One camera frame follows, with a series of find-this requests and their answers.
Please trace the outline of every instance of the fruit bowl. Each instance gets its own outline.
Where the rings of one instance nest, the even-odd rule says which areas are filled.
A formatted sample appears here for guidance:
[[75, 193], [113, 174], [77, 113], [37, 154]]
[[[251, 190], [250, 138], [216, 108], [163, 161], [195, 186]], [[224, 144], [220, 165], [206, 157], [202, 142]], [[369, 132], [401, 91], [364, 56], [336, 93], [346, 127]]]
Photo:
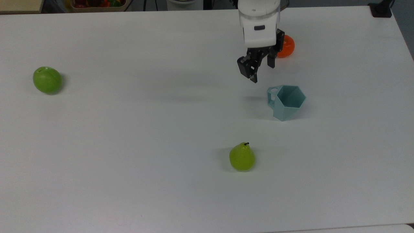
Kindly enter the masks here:
[[116, 6], [107, 6], [104, 4], [104, 0], [71, 0], [70, 6], [75, 13], [87, 13], [87, 12], [120, 12], [125, 11], [131, 0], [118, 0], [119, 4]]

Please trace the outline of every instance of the cup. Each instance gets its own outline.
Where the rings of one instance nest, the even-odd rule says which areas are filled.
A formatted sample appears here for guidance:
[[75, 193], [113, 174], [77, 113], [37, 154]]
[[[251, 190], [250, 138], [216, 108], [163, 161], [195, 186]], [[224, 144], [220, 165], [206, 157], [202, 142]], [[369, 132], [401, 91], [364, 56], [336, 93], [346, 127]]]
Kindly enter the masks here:
[[267, 104], [280, 121], [291, 118], [303, 105], [306, 96], [298, 86], [280, 85], [267, 90]]

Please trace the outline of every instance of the green apple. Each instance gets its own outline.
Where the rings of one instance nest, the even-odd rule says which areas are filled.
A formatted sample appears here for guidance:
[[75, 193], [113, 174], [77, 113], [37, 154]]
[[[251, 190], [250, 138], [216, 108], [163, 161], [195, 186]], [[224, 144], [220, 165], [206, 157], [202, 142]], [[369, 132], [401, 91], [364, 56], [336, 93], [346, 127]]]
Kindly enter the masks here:
[[245, 172], [251, 169], [255, 161], [255, 154], [248, 142], [242, 142], [230, 151], [230, 163], [238, 171]]
[[43, 66], [33, 73], [34, 86], [43, 93], [53, 93], [62, 85], [62, 77], [53, 68]]

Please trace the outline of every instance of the cable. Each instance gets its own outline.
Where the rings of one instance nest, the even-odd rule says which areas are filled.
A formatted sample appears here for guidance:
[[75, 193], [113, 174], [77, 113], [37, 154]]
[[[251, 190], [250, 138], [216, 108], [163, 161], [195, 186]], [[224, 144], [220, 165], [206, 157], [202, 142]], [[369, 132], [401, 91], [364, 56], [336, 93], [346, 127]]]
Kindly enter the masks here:
[[130, 5], [132, 4], [134, 0], [131, 0], [130, 3], [128, 4], [127, 8], [125, 8], [124, 12], [128, 10], [128, 8], [130, 7]]

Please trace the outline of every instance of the apple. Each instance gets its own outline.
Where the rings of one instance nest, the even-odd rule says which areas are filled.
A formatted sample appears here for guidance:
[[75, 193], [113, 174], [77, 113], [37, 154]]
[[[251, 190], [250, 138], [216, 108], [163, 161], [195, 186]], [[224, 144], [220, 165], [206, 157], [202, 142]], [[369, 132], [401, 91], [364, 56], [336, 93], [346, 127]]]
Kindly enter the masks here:
[[33, 83], [39, 91], [50, 94], [59, 90], [62, 76], [57, 70], [42, 66], [33, 73]]

